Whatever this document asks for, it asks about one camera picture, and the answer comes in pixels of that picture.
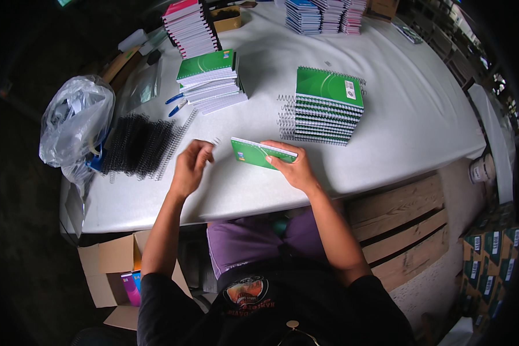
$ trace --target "chair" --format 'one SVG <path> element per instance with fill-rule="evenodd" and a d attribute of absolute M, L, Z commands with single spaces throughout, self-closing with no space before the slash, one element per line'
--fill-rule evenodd
<path fill-rule="evenodd" d="M 429 18 L 425 17 L 421 13 L 416 13 L 411 28 L 419 34 L 425 41 L 428 41 L 433 31 L 433 22 Z"/>
<path fill-rule="evenodd" d="M 446 63 L 452 53 L 452 40 L 448 38 L 439 28 L 430 36 L 427 41 L 429 46 L 438 54 L 438 56 Z"/>
<path fill-rule="evenodd" d="M 467 60 L 460 51 L 457 50 L 454 52 L 446 63 L 446 66 L 448 66 L 448 69 L 454 75 L 463 91 L 471 87 L 473 77 L 475 76 L 475 69 L 473 69 L 469 60 Z"/>

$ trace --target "blue pen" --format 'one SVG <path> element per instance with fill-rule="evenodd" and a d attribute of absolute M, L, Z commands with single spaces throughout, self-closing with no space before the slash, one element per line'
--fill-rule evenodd
<path fill-rule="evenodd" d="M 181 103 L 179 103 L 179 105 L 175 108 L 173 108 L 173 110 L 171 111 L 171 113 L 169 113 L 169 118 L 171 118 L 173 115 L 175 115 L 175 113 L 177 113 L 184 105 L 186 105 L 188 102 L 188 100 L 183 100 Z"/>
<path fill-rule="evenodd" d="M 166 105 L 170 104 L 171 102 L 175 101 L 176 99 L 180 99 L 182 96 L 183 96 L 182 93 L 173 96 L 171 99 L 169 99 L 169 100 L 166 101 Z"/>

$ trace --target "green notebook cover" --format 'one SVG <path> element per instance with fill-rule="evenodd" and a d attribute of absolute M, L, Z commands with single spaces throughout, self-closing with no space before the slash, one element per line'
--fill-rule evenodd
<path fill-rule="evenodd" d="M 296 95 L 363 108 L 359 81 L 345 74 L 300 66 L 296 72 Z"/>
<path fill-rule="evenodd" d="M 177 80 L 195 76 L 200 73 L 210 72 L 227 67 L 232 67 L 233 51 L 232 49 L 211 52 L 198 57 L 183 60 L 177 74 Z"/>
<path fill-rule="evenodd" d="M 276 170 L 276 168 L 265 160 L 265 156 L 275 156 L 289 163 L 294 162 L 298 156 L 298 154 L 290 151 L 241 140 L 236 137 L 231 137 L 231 144 L 237 161 L 270 168 L 272 170 Z"/>

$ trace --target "stack of green notebooks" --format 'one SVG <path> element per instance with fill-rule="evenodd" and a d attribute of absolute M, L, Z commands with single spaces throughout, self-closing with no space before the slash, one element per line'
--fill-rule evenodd
<path fill-rule="evenodd" d="M 295 139 L 345 146 L 364 111 L 360 79 L 304 66 L 296 79 Z"/>
<path fill-rule="evenodd" d="M 238 78 L 238 56 L 232 49 L 183 60 L 177 82 L 184 98 L 202 114 L 248 100 Z"/>

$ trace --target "open cardboard box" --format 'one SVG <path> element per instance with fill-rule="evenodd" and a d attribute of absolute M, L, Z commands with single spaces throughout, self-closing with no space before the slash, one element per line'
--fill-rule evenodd
<path fill-rule="evenodd" d="M 131 306 L 121 281 L 121 273 L 140 269 L 141 254 L 149 234 L 149 230 L 139 231 L 119 239 L 78 248 L 95 306 L 116 306 L 104 324 L 137 330 L 138 307 Z M 178 261 L 172 279 L 192 298 Z"/>

